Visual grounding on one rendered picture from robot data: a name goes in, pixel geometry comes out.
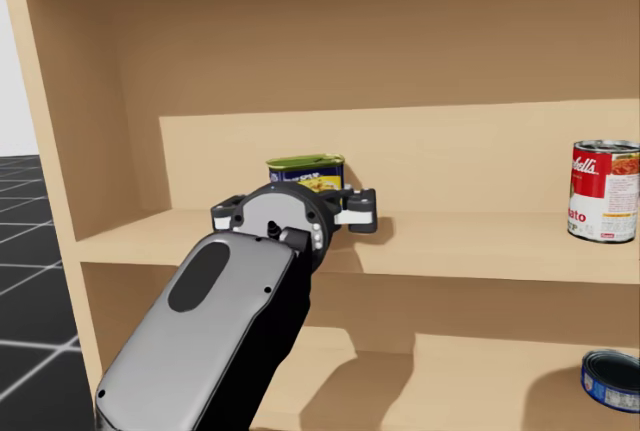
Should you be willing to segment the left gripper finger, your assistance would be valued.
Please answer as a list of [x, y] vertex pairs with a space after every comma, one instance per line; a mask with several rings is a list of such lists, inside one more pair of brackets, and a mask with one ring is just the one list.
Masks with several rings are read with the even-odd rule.
[[234, 195], [210, 209], [212, 228], [215, 232], [231, 230], [243, 222], [242, 211], [239, 208], [244, 199], [244, 194]]
[[373, 234], [378, 230], [376, 190], [367, 188], [340, 191], [341, 210], [334, 216], [337, 226], [346, 225], [352, 233]]

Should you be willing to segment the pale wooden shelf unit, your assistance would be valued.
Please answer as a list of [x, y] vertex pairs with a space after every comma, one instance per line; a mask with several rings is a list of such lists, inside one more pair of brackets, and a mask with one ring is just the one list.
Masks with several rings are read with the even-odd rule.
[[7, 0], [91, 388], [210, 209], [338, 153], [339, 232], [259, 431], [640, 431], [640, 235], [566, 229], [575, 142], [640, 141], [640, 0]]

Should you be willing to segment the blue flat can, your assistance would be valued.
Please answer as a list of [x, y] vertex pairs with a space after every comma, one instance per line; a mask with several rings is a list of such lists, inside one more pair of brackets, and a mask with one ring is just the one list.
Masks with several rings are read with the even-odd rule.
[[581, 363], [581, 385], [610, 409], [640, 414], [640, 358], [616, 350], [587, 352]]

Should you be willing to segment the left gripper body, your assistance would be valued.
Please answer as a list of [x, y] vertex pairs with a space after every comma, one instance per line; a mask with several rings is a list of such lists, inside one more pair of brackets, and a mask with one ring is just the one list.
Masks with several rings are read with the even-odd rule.
[[316, 271], [340, 228], [335, 217], [343, 210], [342, 197], [340, 190], [317, 193], [298, 183], [268, 183], [242, 198], [231, 212], [230, 229], [268, 237], [273, 222], [281, 231], [306, 231], [312, 242], [312, 270]]

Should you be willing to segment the red and white can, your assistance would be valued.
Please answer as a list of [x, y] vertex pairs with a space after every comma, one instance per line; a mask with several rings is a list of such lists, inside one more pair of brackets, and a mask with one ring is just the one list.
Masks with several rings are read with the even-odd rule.
[[573, 145], [568, 232], [586, 241], [624, 244], [636, 237], [640, 144], [582, 140]]

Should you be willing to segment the green and blue rectangular can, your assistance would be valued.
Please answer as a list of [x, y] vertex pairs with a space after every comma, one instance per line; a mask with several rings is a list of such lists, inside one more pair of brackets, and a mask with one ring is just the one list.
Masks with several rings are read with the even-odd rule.
[[344, 187], [345, 158], [340, 154], [273, 158], [266, 161], [271, 182], [296, 182], [316, 193]]

